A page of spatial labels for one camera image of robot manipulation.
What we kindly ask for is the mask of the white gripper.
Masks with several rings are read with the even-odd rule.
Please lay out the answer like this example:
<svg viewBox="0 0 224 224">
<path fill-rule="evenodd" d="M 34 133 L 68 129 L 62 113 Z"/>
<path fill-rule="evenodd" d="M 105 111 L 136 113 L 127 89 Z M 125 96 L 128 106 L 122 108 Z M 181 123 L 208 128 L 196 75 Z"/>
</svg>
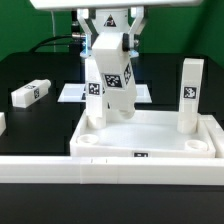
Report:
<svg viewBox="0 0 224 224">
<path fill-rule="evenodd" d="M 95 11 L 89 9 L 102 8 L 131 8 L 131 17 L 134 21 L 127 33 L 122 37 L 122 50 L 132 50 L 146 24 L 146 10 L 144 6 L 194 6 L 203 0 L 30 0 L 31 4 L 38 10 L 77 10 L 77 19 L 86 34 L 87 43 L 93 44 L 98 36 L 93 24 Z"/>
</svg>

